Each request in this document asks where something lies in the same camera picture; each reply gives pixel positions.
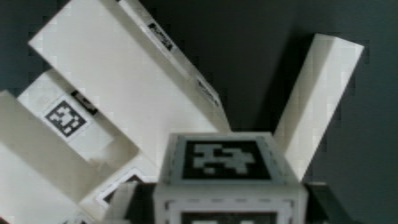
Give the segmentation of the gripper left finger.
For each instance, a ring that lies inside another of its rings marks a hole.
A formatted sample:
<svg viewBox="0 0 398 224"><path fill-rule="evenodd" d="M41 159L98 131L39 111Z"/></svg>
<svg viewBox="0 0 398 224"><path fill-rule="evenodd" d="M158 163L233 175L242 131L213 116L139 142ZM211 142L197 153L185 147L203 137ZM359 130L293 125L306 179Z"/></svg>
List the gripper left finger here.
<svg viewBox="0 0 398 224"><path fill-rule="evenodd" d="M119 185L99 224L155 224L155 183Z"/></svg>

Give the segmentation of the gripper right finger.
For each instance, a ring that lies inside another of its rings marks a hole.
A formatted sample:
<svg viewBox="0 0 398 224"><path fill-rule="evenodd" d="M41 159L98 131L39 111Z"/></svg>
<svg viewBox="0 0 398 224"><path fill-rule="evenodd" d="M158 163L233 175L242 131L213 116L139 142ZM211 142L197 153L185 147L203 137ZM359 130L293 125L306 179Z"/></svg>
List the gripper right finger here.
<svg viewBox="0 0 398 224"><path fill-rule="evenodd" d="M355 224L327 183L307 182L304 186L309 193L306 224Z"/></svg>

